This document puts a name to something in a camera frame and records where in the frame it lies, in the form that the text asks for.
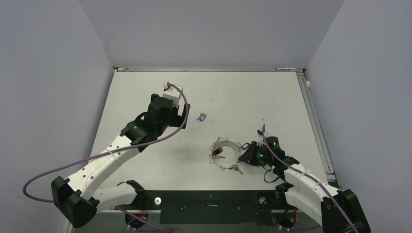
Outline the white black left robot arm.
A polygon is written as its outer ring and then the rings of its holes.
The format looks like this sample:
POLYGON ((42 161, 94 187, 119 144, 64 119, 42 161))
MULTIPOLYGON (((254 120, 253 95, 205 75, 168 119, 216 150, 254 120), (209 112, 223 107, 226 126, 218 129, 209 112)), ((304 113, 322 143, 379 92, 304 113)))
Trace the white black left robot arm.
POLYGON ((163 93, 162 96, 152 94, 147 111, 121 130, 102 157, 93 159, 65 179, 57 177, 52 181, 53 203, 73 227, 86 225, 102 210, 119 205, 129 205, 133 209, 143 206, 145 190, 134 180, 110 188, 100 186, 124 163, 148 145, 158 142, 168 127, 185 128, 189 105, 184 106, 180 116, 181 97, 179 93, 163 93))

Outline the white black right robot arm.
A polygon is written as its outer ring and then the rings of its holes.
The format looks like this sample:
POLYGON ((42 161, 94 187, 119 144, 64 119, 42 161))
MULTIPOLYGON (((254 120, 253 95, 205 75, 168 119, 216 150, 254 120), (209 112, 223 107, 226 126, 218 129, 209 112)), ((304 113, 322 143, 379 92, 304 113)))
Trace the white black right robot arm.
POLYGON ((239 161, 270 166, 282 184, 276 186, 275 203, 296 207, 317 222, 325 233, 369 233, 371 228, 356 194, 323 182, 298 160, 287 156, 275 136, 249 143, 239 161))

